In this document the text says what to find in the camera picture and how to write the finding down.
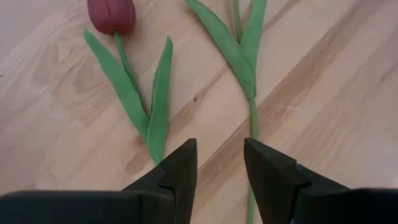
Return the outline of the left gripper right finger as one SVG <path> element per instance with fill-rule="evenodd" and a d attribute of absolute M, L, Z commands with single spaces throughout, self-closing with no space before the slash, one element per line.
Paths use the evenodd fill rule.
<path fill-rule="evenodd" d="M 263 224 L 398 224 L 398 189 L 350 189 L 253 138 L 244 161 Z"/>

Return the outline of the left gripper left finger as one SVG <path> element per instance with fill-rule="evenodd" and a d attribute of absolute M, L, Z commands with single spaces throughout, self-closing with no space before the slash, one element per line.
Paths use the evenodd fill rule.
<path fill-rule="evenodd" d="M 116 190 L 24 190 L 0 195 L 0 224 L 190 224 L 197 141 Z"/>

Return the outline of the red artificial tulip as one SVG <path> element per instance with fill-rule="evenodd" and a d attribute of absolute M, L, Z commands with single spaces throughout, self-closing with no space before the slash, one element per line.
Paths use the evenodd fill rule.
<path fill-rule="evenodd" d="M 242 29 L 241 25 L 239 0 L 233 0 L 235 37 L 224 22 L 200 1 L 184 1 L 198 16 L 235 74 L 248 99 L 251 137 L 257 139 L 259 128 L 256 108 L 256 67 L 267 0 L 252 0 L 251 14 L 245 29 Z"/>
<path fill-rule="evenodd" d="M 174 45 L 168 37 L 152 82 L 150 113 L 147 114 L 122 36 L 130 34 L 136 25 L 133 0 L 86 0 L 88 15 L 93 26 L 102 34 L 114 38 L 118 60 L 89 30 L 84 31 L 86 43 L 96 56 L 123 105 L 128 118 L 142 136 L 147 151 L 155 164 L 165 156 L 165 143 L 169 128 L 169 92 Z"/>

